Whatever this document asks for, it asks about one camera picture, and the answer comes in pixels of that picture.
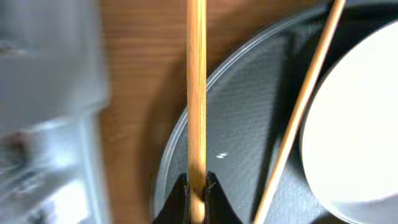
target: black object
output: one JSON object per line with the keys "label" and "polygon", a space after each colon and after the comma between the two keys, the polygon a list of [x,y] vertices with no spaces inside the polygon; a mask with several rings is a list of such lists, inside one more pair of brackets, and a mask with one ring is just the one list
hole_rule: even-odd
{"label": "black object", "polygon": [[[322,74],[366,36],[398,18],[397,1],[383,2],[348,0]],[[321,5],[277,23],[244,44],[208,79],[207,168],[217,174],[243,223],[251,223],[255,215],[326,17],[326,5]],[[188,172],[186,115],[164,151],[155,214],[177,177]],[[324,220],[340,222],[311,193],[296,142],[266,223]]]}
{"label": "black object", "polygon": [[[190,191],[188,189],[187,174],[180,174],[167,198],[163,209],[153,224],[189,223]],[[211,224],[241,224],[235,215],[217,176],[207,173],[205,187],[206,223]]]}
{"label": "black object", "polygon": [[189,195],[187,174],[180,174],[153,224],[189,223]]}

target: chopstick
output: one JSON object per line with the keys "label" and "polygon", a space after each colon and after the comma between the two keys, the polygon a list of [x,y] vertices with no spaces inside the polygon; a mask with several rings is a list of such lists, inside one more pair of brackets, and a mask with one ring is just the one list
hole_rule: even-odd
{"label": "chopstick", "polygon": [[190,220],[205,219],[206,0],[187,1],[188,168]]}
{"label": "chopstick", "polygon": [[282,177],[287,158],[289,157],[290,150],[299,129],[305,107],[317,82],[326,53],[328,52],[338,21],[343,12],[344,5],[345,0],[335,0],[332,5],[325,28],[322,31],[317,49],[315,50],[315,54],[312,58],[307,74],[305,75],[300,93],[298,94],[296,104],[294,105],[292,115],[290,116],[289,123],[280,145],[279,157],[274,171],[271,175],[268,186],[262,195],[259,208],[254,218],[255,224],[263,224],[267,217],[269,207],[278,188],[279,180]]}

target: wood grain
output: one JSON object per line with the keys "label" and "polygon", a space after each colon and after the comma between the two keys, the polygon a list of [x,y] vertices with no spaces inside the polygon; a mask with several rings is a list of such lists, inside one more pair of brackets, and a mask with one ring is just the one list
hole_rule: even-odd
{"label": "wood grain", "polygon": [[289,157],[290,151],[292,149],[294,139],[297,135],[297,131],[299,130],[305,108],[308,104],[311,93],[315,88],[315,84],[318,80],[319,73],[321,72],[321,68],[323,62],[325,61],[331,40],[337,28],[341,13],[343,12],[344,5],[345,0],[335,0],[328,19],[326,20],[326,24],[321,33],[317,49],[315,50],[311,64],[308,68],[308,72],[305,74],[305,78],[298,94],[297,101],[294,105],[292,115],[290,116],[284,137],[282,138],[280,152],[274,167],[274,171],[272,172],[268,186],[262,195],[256,217],[254,218],[255,224],[262,224],[266,219],[272,199],[274,198],[280,178],[282,177],[282,173],[285,169],[287,158]]}
{"label": "wood grain", "polygon": [[[208,74],[260,29],[314,2],[208,1]],[[113,219],[150,223],[162,151],[187,104],[187,2],[100,3],[112,88],[100,118]]]}
{"label": "wood grain", "polygon": [[191,223],[205,221],[206,0],[187,1],[188,167]]}

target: white bowl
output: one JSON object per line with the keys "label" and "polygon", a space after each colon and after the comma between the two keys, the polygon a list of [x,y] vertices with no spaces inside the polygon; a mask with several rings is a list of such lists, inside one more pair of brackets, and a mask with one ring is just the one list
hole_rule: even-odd
{"label": "white bowl", "polygon": [[305,175],[327,210],[350,223],[398,223],[398,22],[335,65],[301,134]]}

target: metal surface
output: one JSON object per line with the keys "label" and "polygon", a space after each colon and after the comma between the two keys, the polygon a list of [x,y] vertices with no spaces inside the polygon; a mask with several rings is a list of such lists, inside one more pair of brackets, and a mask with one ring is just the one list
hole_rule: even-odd
{"label": "metal surface", "polygon": [[[274,165],[280,137],[326,19],[325,11],[325,6],[317,6],[262,31],[208,79],[207,168],[218,176],[244,223],[252,221]],[[393,4],[348,2],[322,73],[352,46],[397,16],[398,7]],[[187,172],[186,123],[184,111],[160,164],[155,215],[178,175]],[[266,222],[339,222],[311,193],[297,146]]]}

